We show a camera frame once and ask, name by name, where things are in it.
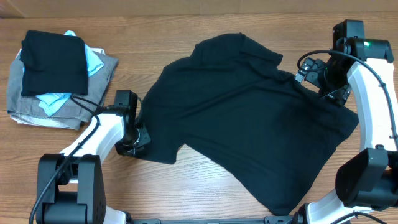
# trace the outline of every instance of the folded gray shirt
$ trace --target folded gray shirt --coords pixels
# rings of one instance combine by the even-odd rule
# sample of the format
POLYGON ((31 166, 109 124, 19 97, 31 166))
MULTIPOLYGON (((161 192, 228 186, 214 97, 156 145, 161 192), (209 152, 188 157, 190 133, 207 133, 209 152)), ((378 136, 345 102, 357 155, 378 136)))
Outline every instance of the folded gray shirt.
MULTIPOLYGON (((88 78, 88 94, 86 96, 72 96, 79 96, 103 105, 106 89, 114 77, 119 60, 97 52, 95 54, 102 60, 104 67, 88 78)), ((40 100, 38 98, 21 96, 23 67, 24 64, 19 60, 18 55, 11 63, 7 87, 7 112, 12 119, 22 124, 75 130, 79 130, 82 121, 88 122, 91 119, 91 113, 76 105, 71 99, 67 100, 53 116, 48 117, 39 107, 40 100)), ((84 101, 81 103, 91 110, 96 109, 94 105, 84 101)))

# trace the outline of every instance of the blue cloth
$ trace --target blue cloth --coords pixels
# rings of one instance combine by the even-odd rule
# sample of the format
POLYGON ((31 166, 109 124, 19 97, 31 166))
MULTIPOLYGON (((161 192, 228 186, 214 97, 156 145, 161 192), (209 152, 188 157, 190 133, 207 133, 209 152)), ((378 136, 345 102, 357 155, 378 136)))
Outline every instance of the blue cloth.
MULTIPOLYGON (((76 36, 74 31, 70 30, 68 30, 65 35, 76 36)), ((88 76, 90 77, 98 72, 102 67, 104 67, 104 63, 96 54, 94 54, 94 52, 86 44, 85 51, 87 60, 87 71, 88 76)), ((37 95, 36 97, 40 100, 39 107, 43 108, 47 116, 52 116, 69 99, 70 95, 71 93, 46 93, 37 95)))

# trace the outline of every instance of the wooden table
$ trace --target wooden table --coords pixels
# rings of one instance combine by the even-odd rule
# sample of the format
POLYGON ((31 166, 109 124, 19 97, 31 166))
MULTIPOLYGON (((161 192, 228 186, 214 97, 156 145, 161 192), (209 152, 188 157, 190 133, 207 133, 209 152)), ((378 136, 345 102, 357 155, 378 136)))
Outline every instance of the wooden table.
MULTIPOLYGON (((110 104, 117 89, 130 89, 144 97, 165 65, 189 56, 200 41, 225 33, 242 32, 283 54, 279 68, 296 73, 301 55, 331 47, 332 28, 344 19, 364 20, 366 37, 387 39, 398 49, 398 13, 391 12, 0 20, 0 223, 27 223, 36 197, 39 158, 58 153, 85 128, 24 126, 7 115, 9 66, 27 30, 60 34, 74 30, 89 46, 102 47, 119 58, 106 97, 110 104)), ((356 111, 353 96, 347 107, 356 111)), ((358 149, 359 128, 338 147, 298 207, 333 189, 337 169, 358 149)), ((121 157, 113 151, 103 164, 103 175, 108 205, 129 211, 133 218, 260 218, 271 214, 230 173, 188 147, 179 151, 174 165, 121 157)), ((388 209, 374 214, 398 223, 396 212, 388 209)), ((366 218, 354 222, 372 223, 366 218)))

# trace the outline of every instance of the wood grain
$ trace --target wood grain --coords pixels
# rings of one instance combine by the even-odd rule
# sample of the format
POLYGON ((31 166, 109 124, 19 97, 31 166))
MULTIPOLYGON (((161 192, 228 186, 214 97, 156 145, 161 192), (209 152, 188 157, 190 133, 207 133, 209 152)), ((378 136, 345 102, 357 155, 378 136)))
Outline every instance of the wood grain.
MULTIPOLYGON (((165 65, 189 56, 200 41, 225 33, 242 32, 283 54, 279 68, 295 73, 301 55, 331 46, 332 27, 344 19, 364 20, 367 37, 387 39, 398 49, 398 14, 387 12, 0 20, 0 223, 27 223, 36 195, 39 158, 58 153, 85 128, 24 126, 8 117, 9 65, 27 30, 74 30, 89 46, 103 47, 108 55, 119 58, 106 97, 110 104, 117 89, 130 89, 144 97, 165 65)), ((354 97, 347 107, 356 111, 354 97)), ((337 148, 302 203, 318 200, 333 189, 337 169, 358 153, 359 138, 357 128, 337 148)), ((108 205, 130 212, 133 218, 260 218, 271 214, 230 173, 188 147, 179 151, 174 165, 121 157, 113 151, 103 164, 103 175, 108 205)), ((375 215, 398 223, 394 209, 375 215)), ((360 218, 354 223, 371 222, 360 218)))

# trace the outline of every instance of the black cloth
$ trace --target black cloth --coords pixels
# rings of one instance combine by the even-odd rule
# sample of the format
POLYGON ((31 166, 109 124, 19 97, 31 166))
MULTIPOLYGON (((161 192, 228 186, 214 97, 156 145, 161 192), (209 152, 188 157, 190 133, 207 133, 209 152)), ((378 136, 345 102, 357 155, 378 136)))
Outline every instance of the black cloth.
POLYGON ((172 164, 185 143, 273 214, 289 214, 358 117, 278 70, 281 60, 242 34, 197 44, 164 68, 144 98, 152 142, 138 157, 172 164))
POLYGON ((44 93, 87 95, 85 43, 80 37, 29 30, 22 41, 22 96, 44 93))

